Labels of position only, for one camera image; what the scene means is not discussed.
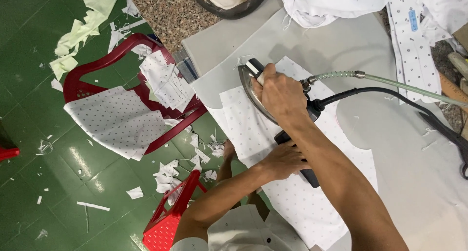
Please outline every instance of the black power cord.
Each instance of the black power cord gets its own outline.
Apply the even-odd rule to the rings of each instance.
[[[323,111],[325,109],[325,106],[326,105],[329,105],[335,101],[338,101],[338,100],[341,100],[343,98],[346,98],[348,96],[352,96],[354,94],[358,94],[360,92],[384,92],[384,93],[388,93],[388,94],[391,94],[397,98],[399,98],[401,101],[407,103],[408,105],[414,107],[414,108],[417,108],[421,111],[423,111],[424,113],[426,113],[428,116],[430,116],[431,118],[434,119],[435,122],[441,124],[441,125],[444,125],[437,117],[436,115],[434,115],[429,109],[423,107],[423,106],[420,106],[416,103],[414,103],[413,101],[409,100],[408,98],[402,96],[400,93],[396,92],[396,91],[393,91],[393,90],[390,90],[390,89],[387,89],[387,88],[384,88],[384,87],[362,87],[362,88],[354,88],[354,89],[351,89],[351,90],[348,90],[348,91],[344,91],[344,92],[341,92],[341,93],[337,93],[335,95],[332,95],[330,97],[327,97],[323,100],[320,100],[320,99],[315,99],[312,101],[312,104],[314,106],[315,109],[319,110],[319,111]]]

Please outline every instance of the steam iron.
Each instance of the steam iron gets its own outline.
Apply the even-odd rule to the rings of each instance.
[[[244,91],[247,94],[250,101],[252,102],[252,104],[266,118],[268,118],[270,121],[278,125],[278,122],[276,121],[276,119],[265,109],[265,107],[262,105],[262,103],[258,99],[254,91],[252,81],[250,80],[251,77],[254,77],[255,79],[257,79],[257,81],[261,85],[263,85],[264,66],[260,62],[258,62],[257,59],[252,58],[248,62],[246,62],[245,65],[238,66],[238,70],[239,70],[239,76],[242,82],[242,86],[244,87]],[[304,92],[308,92],[308,90],[310,90],[310,86],[306,85],[304,82],[301,82],[301,83],[303,85]],[[306,97],[307,97],[307,111],[312,121],[315,121],[320,116],[321,112],[320,110],[317,110],[316,108],[314,108],[314,106],[312,105],[312,101],[308,99],[307,95]],[[281,131],[275,136],[275,141],[278,145],[289,140],[291,140],[291,138],[284,131]],[[306,178],[307,182],[309,182],[310,185],[312,185],[313,188],[318,188],[320,186],[317,180],[317,177],[315,176],[315,173],[313,172],[312,169],[301,170],[301,173]]]

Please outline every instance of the ironing table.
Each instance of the ironing table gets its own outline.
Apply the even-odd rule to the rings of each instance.
[[[281,40],[268,32],[254,34],[282,5],[281,0],[266,0],[247,17],[222,20],[183,40],[200,75],[191,86],[205,106],[222,108],[219,94],[241,85],[237,70],[232,68],[215,77],[204,77],[239,47],[247,52],[250,49],[263,64],[288,56],[312,74],[363,70],[396,80],[391,40],[375,15],[338,19],[309,30],[292,21]],[[279,19],[278,27],[271,28],[282,30],[286,24]],[[256,40],[244,43],[250,36]],[[354,78],[323,83],[335,93],[367,86],[396,90]],[[369,92],[341,100],[337,108],[341,128],[354,146],[372,149],[379,195],[410,250],[467,249],[468,181],[459,174],[462,160],[457,147],[438,132],[422,137],[429,126],[417,111],[399,105],[397,99],[385,99],[387,96]],[[448,125],[435,104],[418,104]],[[349,233],[330,250],[351,250]]]

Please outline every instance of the green tile floor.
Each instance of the green tile floor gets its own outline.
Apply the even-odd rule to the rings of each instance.
[[[21,150],[20,156],[0,162],[0,250],[145,250],[142,233],[162,196],[155,191],[152,174],[159,171],[159,162],[166,164],[195,154],[189,144],[191,133],[183,131],[168,147],[141,161],[123,159],[97,142],[91,146],[89,136],[63,110],[63,94],[51,88],[54,75],[48,66],[56,58],[53,51],[57,41],[70,31],[73,19],[83,20],[86,15],[84,3],[0,0],[0,5],[1,124]],[[100,26],[101,34],[89,38],[79,50],[75,57],[79,64],[107,53],[109,22],[120,27],[138,21],[122,13],[125,6],[126,0],[117,1],[108,21]],[[152,30],[146,24],[132,32],[148,34]],[[41,63],[45,64],[43,68],[39,68]],[[130,88],[139,83],[136,74],[140,63],[136,54],[129,53],[83,80],[108,88]],[[207,141],[215,125],[205,114],[192,126]],[[36,156],[40,140],[49,135],[53,151]],[[219,127],[216,135],[225,139]],[[221,163],[222,158],[212,157],[204,170],[217,170]],[[192,163],[181,160],[178,178],[184,180],[192,167]],[[235,174],[244,169],[240,162],[233,162]],[[204,184],[210,188],[214,182]],[[145,196],[131,200],[126,191],[138,186]],[[39,195],[43,197],[40,205]],[[85,210],[77,201],[106,206],[110,211],[88,208],[87,232]],[[36,239],[43,229],[48,236]]]

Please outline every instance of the wooden ruler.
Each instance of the wooden ruler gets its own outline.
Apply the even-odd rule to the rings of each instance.
[[[457,101],[468,102],[468,95],[466,95],[458,86],[448,80],[445,75],[439,72],[440,84],[442,85],[442,92]],[[468,114],[468,108],[461,107]]]

